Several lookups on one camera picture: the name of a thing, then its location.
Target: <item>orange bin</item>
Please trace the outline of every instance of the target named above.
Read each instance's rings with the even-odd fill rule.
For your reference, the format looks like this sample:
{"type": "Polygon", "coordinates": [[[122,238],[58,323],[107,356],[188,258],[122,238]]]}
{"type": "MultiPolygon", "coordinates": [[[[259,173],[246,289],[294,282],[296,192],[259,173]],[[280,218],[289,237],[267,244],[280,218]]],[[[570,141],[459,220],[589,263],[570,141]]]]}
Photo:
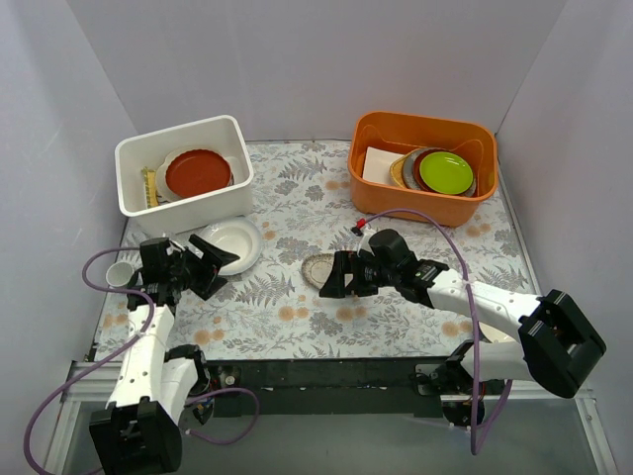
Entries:
{"type": "MultiPolygon", "coordinates": [[[[347,161],[351,174],[352,202],[363,213],[380,213],[392,208],[413,208],[445,226],[460,226],[497,189],[497,141],[482,126],[433,117],[393,112],[371,112],[356,124],[347,161]],[[401,153],[427,146],[453,151],[464,158],[477,177],[477,191],[471,198],[409,190],[396,185],[372,183],[362,178],[367,147],[401,153]]],[[[399,218],[425,221],[407,214],[399,218]]]]}

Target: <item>floral pattern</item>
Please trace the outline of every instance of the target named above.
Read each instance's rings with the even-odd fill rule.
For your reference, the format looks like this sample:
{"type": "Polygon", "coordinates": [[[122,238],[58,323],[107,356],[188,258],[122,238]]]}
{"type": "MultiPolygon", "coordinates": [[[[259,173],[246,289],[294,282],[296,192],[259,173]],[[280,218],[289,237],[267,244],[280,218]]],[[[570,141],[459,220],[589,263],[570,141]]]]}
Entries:
{"type": "MultiPolygon", "coordinates": [[[[303,260],[354,248],[349,228],[362,216],[349,197],[348,142],[274,142],[248,146],[255,178],[253,212],[264,249],[258,262],[203,302],[185,292],[168,345],[197,343],[207,359],[394,357],[445,355],[471,336],[469,319],[425,309],[393,289],[363,299],[321,299],[301,274],[303,260]]],[[[385,218],[417,256],[459,269],[431,225],[385,218]]],[[[499,194],[482,203],[466,225],[449,229],[473,277],[517,292],[532,292],[516,231],[499,194]]],[[[147,236],[128,223],[123,245],[147,236]]],[[[176,237],[186,242],[188,234],[176,237]]],[[[134,252],[119,260],[139,265],[134,252]]],[[[96,337],[101,359],[127,337],[126,300],[106,298],[96,337]]]]}

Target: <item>plastic bin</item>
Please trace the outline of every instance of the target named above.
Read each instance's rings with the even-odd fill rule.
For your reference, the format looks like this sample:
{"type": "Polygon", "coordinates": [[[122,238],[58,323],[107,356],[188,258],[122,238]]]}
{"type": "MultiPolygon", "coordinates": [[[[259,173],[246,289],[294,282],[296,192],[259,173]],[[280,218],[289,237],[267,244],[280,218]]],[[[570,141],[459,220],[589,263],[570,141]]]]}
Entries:
{"type": "MultiPolygon", "coordinates": [[[[349,159],[352,202],[363,213],[392,208],[413,208],[445,226],[466,223],[484,200],[497,189],[497,141],[477,124],[393,112],[372,112],[360,118],[354,132],[349,159]],[[362,178],[367,147],[406,154],[424,146],[451,150],[473,168],[477,192],[471,198],[409,190],[372,183],[362,178]]],[[[425,221],[411,214],[399,218],[425,221]]]]}
{"type": "Polygon", "coordinates": [[[126,139],[115,151],[121,212],[150,235],[182,233],[252,210],[253,168],[237,121],[219,116],[126,139]],[[167,153],[182,146],[208,148],[228,161],[233,184],[155,208],[145,203],[142,169],[156,169],[167,153]]]}

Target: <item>gray wall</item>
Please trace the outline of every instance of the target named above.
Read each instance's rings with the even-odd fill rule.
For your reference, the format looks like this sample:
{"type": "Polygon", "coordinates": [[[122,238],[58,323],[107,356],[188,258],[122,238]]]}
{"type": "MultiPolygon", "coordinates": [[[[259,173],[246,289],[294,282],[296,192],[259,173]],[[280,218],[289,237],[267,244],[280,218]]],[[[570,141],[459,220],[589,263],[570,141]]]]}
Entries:
{"type": "Polygon", "coordinates": [[[633,473],[633,4],[569,0],[501,126],[501,167],[544,290],[602,333],[598,409],[633,473]]]}
{"type": "Polygon", "coordinates": [[[135,130],[63,0],[0,1],[0,64],[0,472],[26,473],[26,422],[98,321],[80,271],[120,240],[114,147],[135,130]]]}
{"type": "Polygon", "coordinates": [[[349,139],[376,109],[498,129],[565,0],[68,0],[136,128],[349,139]]]}

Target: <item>purple cable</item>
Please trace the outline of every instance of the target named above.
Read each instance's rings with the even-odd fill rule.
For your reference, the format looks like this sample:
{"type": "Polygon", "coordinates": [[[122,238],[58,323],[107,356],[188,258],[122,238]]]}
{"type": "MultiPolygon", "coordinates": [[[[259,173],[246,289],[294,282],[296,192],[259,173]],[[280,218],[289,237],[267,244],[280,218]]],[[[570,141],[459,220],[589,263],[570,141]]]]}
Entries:
{"type": "MultiPolygon", "coordinates": [[[[113,293],[116,293],[116,294],[132,294],[132,295],[138,295],[139,297],[143,297],[143,299],[145,299],[145,301],[147,302],[147,304],[149,306],[149,315],[147,316],[147,319],[146,319],[144,325],[141,327],[141,329],[139,331],[140,333],[144,333],[149,328],[149,325],[151,324],[151,320],[154,317],[154,304],[151,301],[151,298],[147,294],[145,294],[144,292],[140,292],[139,290],[133,290],[133,289],[110,289],[108,287],[103,287],[103,286],[100,286],[100,285],[93,284],[88,279],[88,268],[90,267],[90,265],[92,265],[92,263],[96,259],[98,259],[99,257],[101,257],[102,255],[105,255],[105,254],[109,254],[109,253],[112,253],[112,252],[120,252],[120,251],[124,251],[124,250],[138,250],[138,248],[137,247],[116,247],[116,248],[112,248],[112,249],[102,250],[101,252],[97,252],[95,255],[90,257],[88,259],[88,261],[85,263],[85,265],[83,266],[83,269],[81,271],[81,278],[83,279],[84,283],[88,287],[90,287],[91,289],[98,290],[100,292],[113,292],[113,293]]],[[[46,398],[42,401],[42,403],[38,406],[38,408],[33,412],[33,415],[29,419],[29,423],[27,424],[27,428],[26,428],[26,430],[24,432],[23,450],[24,450],[24,456],[27,459],[27,462],[29,463],[31,468],[33,468],[36,471],[36,473],[38,473],[40,475],[54,475],[54,474],[44,470],[44,468],[41,467],[38,464],[38,462],[36,462],[32,452],[31,452],[31,434],[33,433],[33,427],[36,424],[36,421],[38,420],[38,418],[40,417],[42,412],[44,411],[45,407],[48,406],[48,404],[50,404],[57,396],[62,394],[64,391],[66,391],[70,386],[75,384],[77,381],[79,381],[80,379],[86,377],[87,375],[89,375],[93,371],[99,369],[104,364],[112,361],[114,358],[116,358],[120,354],[122,354],[125,351],[127,351],[139,339],[140,339],[140,336],[138,335],[138,333],[134,334],[119,349],[117,349],[116,351],[112,352],[111,354],[106,356],[101,361],[97,361],[95,364],[93,364],[89,368],[84,369],[82,372],[80,372],[76,376],[73,376],[72,378],[70,378],[68,381],[63,383],[61,386],[59,386],[57,389],[55,389],[52,393],[50,393],[48,396],[46,396],[46,398]]],[[[95,470],[91,470],[90,472],[86,472],[85,475],[92,475],[92,474],[95,474],[95,473],[99,473],[101,470],[102,470],[101,468],[98,468],[98,469],[95,469],[95,470]]]]}
{"type": "MultiPolygon", "coordinates": [[[[473,363],[473,405],[471,409],[471,421],[477,422],[477,406],[476,403],[479,401],[479,370],[480,370],[480,362],[479,362],[479,339],[480,339],[480,329],[479,329],[479,318],[477,316],[477,308],[475,306],[475,296],[473,295],[473,289],[471,284],[468,282],[468,267],[466,266],[466,261],[462,254],[460,253],[457,245],[451,239],[451,236],[444,231],[444,229],[433,220],[430,216],[425,215],[417,210],[412,210],[409,208],[395,208],[393,210],[383,211],[382,213],[378,213],[370,218],[367,218],[365,224],[369,224],[377,218],[382,216],[391,215],[393,213],[411,213],[414,215],[418,215],[422,218],[425,218],[427,221],[432,223],[444,236],[446,241],[449,243],[457,260],[459,260],[459,264],[462,267],[462,278],[466,281],[466,294],[468,295],[468,304],[471,311],[471,319],[473,320],[473,353],[474,353],[474,363],[473,363]]],[[[512,381],[507,380],[503,391],[501,392],[501,396],[499,397],[495,407],[493,408],[493,413],[488,417],[488,419],[480,425],[473,424],[471,426],[471,453],[473,455],[477,455],[482,449],[482,445],[488,436],[488,432],[490,431],[493,422],[497,419],[498,415],[501,413],[501,410],[505,406],[508,396],[510,395],[510,390],[512,389],[512,381]],[[477,429],[480,428],[482,430],[482,436],[479,440],[477,440],[477,429]]]]}
{"type": "Polygon", "coordinates": [[[245,438],[248,435],[248,433],[253,429],[253,427],[255,426],[255,423],[257,422],[257,418],[259,417],[259,400],[257,399],[257,396],[255,396],[255,393],[253,393],[252,391],[246,388],[219,389],[217,391],[212,391],[211,393],[203,394],[202,396],[196,396],[195,398],[191,398],[187,400],[187,405],[194,404],[199,401],[204,401],[209,398],[215,398],[216,396],[219,396],[220,394],[229,394],[229,393],[247,394],[248,396],[253,398],[253,401],[255,402],[255,414],[250,419],[250,423],[248,423],[248,426],[246,427],[246,429],[244,429],[241,433],[236,435],[234,438],[230,438],[228,440],[220,440],[217,438],[213,438],[198,430],[187,429],[185,430],[185,433],[194,435],[197,438],[201,438],[202,440],[205,440],[209,443],[213,443],[215,445],[231,445],[232,443],[236,443],[238,440],[242,440],[243,438],[245,438]]]}

